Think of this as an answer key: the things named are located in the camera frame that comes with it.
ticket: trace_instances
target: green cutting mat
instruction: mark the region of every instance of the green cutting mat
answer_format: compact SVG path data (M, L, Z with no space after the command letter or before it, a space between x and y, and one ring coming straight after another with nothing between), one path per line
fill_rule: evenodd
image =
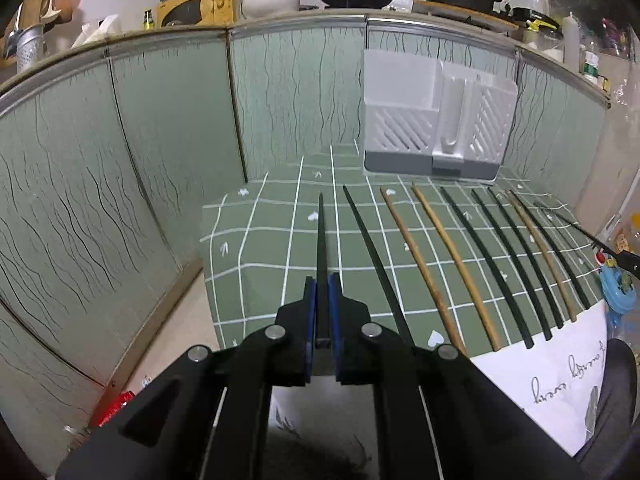
M511 241L536 288L550 326L551 311L540 282L524 248L508 227L486 186L469 183L416 178L422 193L435 209L440 221L455 242L471 273L504 345L522 339L508 306L489 267L468 232L459 224L440 193L444 186L484 241L509 285L532 334L542 331L532 304L506 250L472 198L476 189L498 224ZM262 180L226 195L221 203L203 208L202 254L209 303L222 348L239 344L245 336L273 323L281 304L298 300L306 276L316 275L316 232L318 197L324 197L326 240L330 272L339 272L344 294L363 301L374 320L396 329L389 306L376 277L362 236L348 205L342 184L350 190L354 202L385 265L398 296L407 323L418 346L427 346L433 331L448 340L429 291L405 246L380 194L382 187L391 197L403 221L411 231L420 252L439 284L440 292L452 310L469 356L491 351L475 306L440 235L413 195L411 178L390 174L365 176L357 145L334 144L325 153L305 156L294 164L273 168ZM534 200L562 210L574 219L569 208L534 183L520 179L513 171L501 168L495 192L514 189L527 205ZM506 208L522 230L565 320L566 307L556 283L538 247L520 218ZM590 243L559 219L535 209L543 227L552 233L556 244L569 261L592 304L602 298ZM572 292L576 309L580 301L560 266L564 281Z

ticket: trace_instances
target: red package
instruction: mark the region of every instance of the red package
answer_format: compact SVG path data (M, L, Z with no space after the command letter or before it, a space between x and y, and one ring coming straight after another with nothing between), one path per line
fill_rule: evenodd
M135 397L135 394L131 391L122 392L118 398L109 405L100 419L98 419L100 421L98 426L103 427L103 425L106 424L113 415L118 413L123 406L126 406L133 397Z

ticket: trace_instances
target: screw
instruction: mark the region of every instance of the screw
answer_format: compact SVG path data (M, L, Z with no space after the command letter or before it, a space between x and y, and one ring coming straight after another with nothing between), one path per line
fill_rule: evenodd
M187 352L187 357L195 363L204 361L204 359L206 359L208 355L209 350L207 350L207 348L202 345L192 346Z
M458 357L458 349L452 345L440 345L438 346L438 355L447 361L453 361Z
M283 338L286 333L287 331L280 325L271 325L264 329L264 335L273 341Z
M382 327L378 323L365 323L360 330L367 337L378 337L382 334Z

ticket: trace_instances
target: white bottle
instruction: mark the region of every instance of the white bottle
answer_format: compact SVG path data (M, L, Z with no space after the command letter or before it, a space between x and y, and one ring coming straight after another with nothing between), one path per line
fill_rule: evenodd
M598 84L598 62L600 60L600 40L593 33L589 31L584 38L584 69L582 77L587 81Z
M571 72L580 73L580 25L569 14L562 20L562 34L564 35L564 65Z

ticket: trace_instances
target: white bowl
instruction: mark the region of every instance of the white bowl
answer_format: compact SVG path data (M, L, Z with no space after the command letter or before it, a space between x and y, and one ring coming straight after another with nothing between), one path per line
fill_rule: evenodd
M300 0L242 0L242 14L246 18L264 18L295 12L300 7Z

